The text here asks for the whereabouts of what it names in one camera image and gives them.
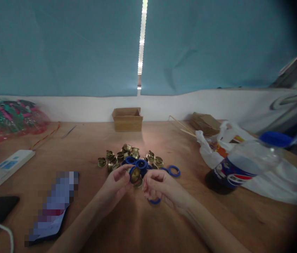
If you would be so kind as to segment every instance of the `blue curtain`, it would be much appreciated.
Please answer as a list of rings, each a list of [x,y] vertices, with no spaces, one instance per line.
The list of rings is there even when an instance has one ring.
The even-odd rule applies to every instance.
[[[276,0],[149,0],[142,95],[267,87],[297,56]]]
[[[0,0],[0,95],[135,96],[141,8]]]

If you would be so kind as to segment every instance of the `pile of brass parts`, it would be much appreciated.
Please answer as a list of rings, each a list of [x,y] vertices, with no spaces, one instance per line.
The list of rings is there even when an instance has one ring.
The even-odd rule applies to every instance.
[[[102,168],[107,165],[107,171],[112,172],[113,170],[119,168],[122,163],[125,163],[125,159],[129,156],[138,160],[140,158],[139,149],[132,147],[131,145],[124,144],[117,155],[110,150],[106,150],[106,158],[98,158],[98,166]],[[155,156],[152,151],[149,151],[142,159],[148,164],[151,163],[152,169],[160,169],[163,167],[162,158]],[[138,167],[132,170],[130,177],[130,181],[134,184],[134,187],[139,188],[142,186],[143,178],[140,175],[140,169]]]

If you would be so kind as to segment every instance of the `wire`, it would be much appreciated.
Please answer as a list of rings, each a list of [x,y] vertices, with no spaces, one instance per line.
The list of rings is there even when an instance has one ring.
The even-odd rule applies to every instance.
[[[10,253],[13,253],[14,252],[14,236],[12,234],[12,231],[9,228],[7,228],[1,224],[0,224],[0,229],[5,230],[9,234],[9,236],[10,236]]]
[[[33,144],[33,145],[31,146],[31,148],[29,148],[29,150],[32,150],[32,149],[33,149],[39,142],[45,140],[45,139],[48,138],[50,135],[52,135],[54,132],[56,132],[56,131],[59,129],[59,127],[60,127],[60,122],[58,122],[58,127],[57,127],[57,129],[53,130],[51,133],[49,133],[49,134],[48,134],[47,136],[45,136],[43,139],[40,139],[38,142],[36,142],[35,144]]]

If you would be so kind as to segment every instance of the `white cable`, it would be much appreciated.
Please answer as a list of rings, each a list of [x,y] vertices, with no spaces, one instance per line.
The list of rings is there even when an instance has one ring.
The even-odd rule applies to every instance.
[[[14,236],[12,234],[12,231],[9,228],[7,228],[1,224],[0,224],[0,229],[3,229],[6,232],[8,232],[8,234],[10,236],[10,253],[14,253]]]

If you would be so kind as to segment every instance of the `wooden table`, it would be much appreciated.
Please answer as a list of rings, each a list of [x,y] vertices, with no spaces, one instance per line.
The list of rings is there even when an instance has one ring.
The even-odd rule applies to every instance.
[[[61,137],[77,127],[64,139]],[[46,133],[0,143],[0,162],[19,149],[29,149]],[[280,252],[293,238],[297,206],[277,202],[239,188],[222,196],[204,185],[210,170],[199,153],[196,139],[169,122],[144,122],[142,132],[115,132],[113,123],[62,123],[49,140],[37,145],[36,155],[0,186],[0,196],[17,195],[19,204],[4,225],[12,229],[15,252],[45,252],[52,242],[30,248],[24,238],[32,228],[37,210],[51,189],[57,171],[78,171],[79,190],[67,212],[67,229],[104,183],[106,167],[97,166],[106,150],[119,152],[124,143],[140,148],[141,155],[152,150],[181,170],[176,180],[198,199],[233,235],[252,252]],[[297,166],[297,156],[287,153]],[[8,252],[9,237],[0,231],[0,252]],[[103,219],[82,252],[206,252],[206,245],[190,224],[164,203],[151,205],[140,189],[132,189]]]

